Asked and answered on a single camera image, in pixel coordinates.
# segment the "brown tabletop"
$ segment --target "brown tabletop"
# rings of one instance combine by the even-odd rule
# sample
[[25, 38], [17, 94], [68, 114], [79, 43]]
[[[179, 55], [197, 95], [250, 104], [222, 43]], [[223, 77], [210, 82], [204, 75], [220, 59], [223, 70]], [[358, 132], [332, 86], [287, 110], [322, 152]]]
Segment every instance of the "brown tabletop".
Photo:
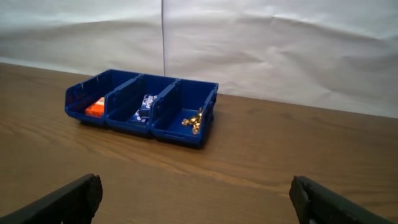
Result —
[[65, 90], [87, 78], [0, 64], [0, 216], [94, 173], [93, 223], [298, 223], [305, 175], [398, 222], [398, 119], [219, 94], [197, 151], [68, 117]]

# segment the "wooden table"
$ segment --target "wooden table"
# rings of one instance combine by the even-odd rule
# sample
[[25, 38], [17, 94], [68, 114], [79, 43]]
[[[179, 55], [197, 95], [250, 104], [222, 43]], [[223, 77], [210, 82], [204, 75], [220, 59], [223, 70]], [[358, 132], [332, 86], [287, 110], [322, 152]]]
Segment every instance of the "wooden table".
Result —
[[298, 223], [288, 192], [306, 175], [398, 222], [398, 119], [219, 94], [196, 151], [68, 117], [87, 78], [0, 65], [0, 216], [94, 173], [94, 223]]

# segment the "orange box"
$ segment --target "orange box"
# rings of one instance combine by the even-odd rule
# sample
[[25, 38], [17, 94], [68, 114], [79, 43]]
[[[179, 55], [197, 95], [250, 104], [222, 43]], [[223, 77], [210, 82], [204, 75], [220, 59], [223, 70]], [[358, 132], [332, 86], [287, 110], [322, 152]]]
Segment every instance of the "orange box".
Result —
[[105, 98], [101, 97], [97, 102], [87, 107], [85, 110], [86, 115], [102, 117], [105, 110]]

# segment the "white paper sheet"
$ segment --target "white paper sheet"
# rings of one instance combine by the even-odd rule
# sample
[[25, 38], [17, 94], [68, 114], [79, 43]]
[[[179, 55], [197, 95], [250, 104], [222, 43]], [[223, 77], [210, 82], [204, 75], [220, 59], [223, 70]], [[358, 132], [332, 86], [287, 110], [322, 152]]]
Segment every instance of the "white paper sheet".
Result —
[[0, 62], [96, 75], [163, 75], [161, 0], [5, 0]]
[[167, 76], [220, 93], [398, 118], [393, 0], [164, 1]]

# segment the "blue box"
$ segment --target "blue box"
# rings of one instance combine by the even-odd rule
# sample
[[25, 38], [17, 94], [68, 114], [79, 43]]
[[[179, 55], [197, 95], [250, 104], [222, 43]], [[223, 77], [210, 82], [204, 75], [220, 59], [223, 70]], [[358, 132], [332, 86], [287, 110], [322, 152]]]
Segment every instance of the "blue box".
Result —
[[[217, 90], [217, 83], [108, 70], [70, 87], [65, 112], [118, 131], [201, 146], [213, 120]], [[149, 108], [145, 104], [142, 115], [143, 99], [149, 99], [148, 95], [157, 98], [152, 98]], [[86, 115], [84, 110], [101, 97], [105, 97], [102, 117]], [[200, 130], [193, 134], [192, 126], [183, 126], [182, 120], [197, 114], [199, 108], [203, 110]], [[135, 120], [137, 111], [141, 119], [147, 117], [145, 122]]]
[[157, 99], [157, 95], [145, 94], [142, 100], [141, 108], [139, 110], [139, 115], [141, 118], [149, 118], [150, 107], [152, 103]]

